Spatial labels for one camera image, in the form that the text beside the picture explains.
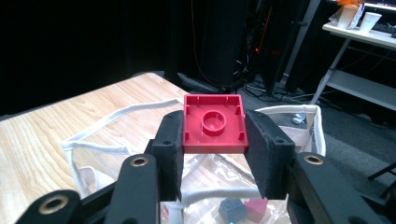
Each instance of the lego brick stud hole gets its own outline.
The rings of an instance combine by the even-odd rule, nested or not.
[[[149,162],[149,159],[144,157],[135,158],[131,161],[132,166],[144,166]]]
[[[38,212],[42,215],[49,215],[56,213],[60,209],[64,208],[69,199],[64,195],[55,195],[44,201],[38,208]]]
[[[314,164],[314,165],[321,165],[323,164],[323,160],[319,157],[316,156],[305,156],[304,160],[307,161],[308,163]]]
[[[217,110],[209,110],[202,117],[202,130],[209,136],[219,136],[224,133],[225,116]]]

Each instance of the black cable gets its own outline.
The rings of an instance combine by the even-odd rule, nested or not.
[[[199,66],[198,63],[198,59],[197,59],[197,53],[196,53],[196,47],[195,47],[195,29],[194,29],[194,7],[193,7],[193,0],[191,0],[191,23],[192,23],[192,41],[193,41],[193,48],[194,48],[194,58],[195,58],[195,63],[198,67],[198,71],[200,72],[201,76],[203,76],[206,81],[208,81],[210,84],[216,86],[216,87],[221,87],[220,84],[216,84],[212,81],[209,80],[209,78],[207,78],[205,76],[205,74],[202,72],[201,67]]]

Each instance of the orange object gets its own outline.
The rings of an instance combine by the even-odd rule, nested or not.
[[[361,0],[335,0],[338,6],[345,6],[345,5],[360,5]]]

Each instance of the clear plastic bag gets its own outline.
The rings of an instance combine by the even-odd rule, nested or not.
[[[131,105],[64,141],[62,146],[81,197],[114,182],[122,162],[144,152],[149,139],[155,137],[162,117],[182,107],[179,100]],[[325,155],[318,106],[284,105],[258,111],[268,114],[296,143],[297,152]],[[306,124],[297,126],[291,122],[296,113],[306,114]],[[185,155],[181,191],[182,202],[162,203],[162,223],[223,223],[219,215],[221,201],[235,197],[242,202],[260,198],[241,154]],[[243,223],[254,222],[246,219]],[[286,201],[269,201],[260,223],[290,223]]]

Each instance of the wooden table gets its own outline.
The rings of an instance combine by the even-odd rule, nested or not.
[[[77,187],[61,142],[127,105],[182,98],[186,92],[155,74],[144,74],[0,122],[0,223],[15,222],[37,198]],[[143,152],[163,115],[182,105],[135,112],[112,125],[103,144],[129,144]]]

